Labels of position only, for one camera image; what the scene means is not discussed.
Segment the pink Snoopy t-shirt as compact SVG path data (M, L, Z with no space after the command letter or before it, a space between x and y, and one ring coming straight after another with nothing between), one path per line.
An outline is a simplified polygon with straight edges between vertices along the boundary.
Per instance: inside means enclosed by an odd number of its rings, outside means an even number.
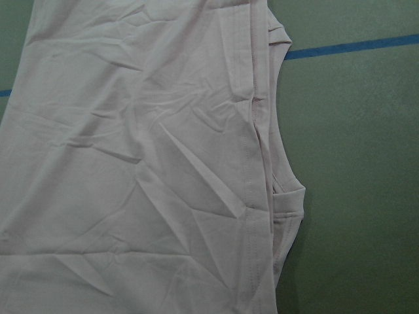
M275 313L304 216L266 1L35 1L1 121L2 313Z

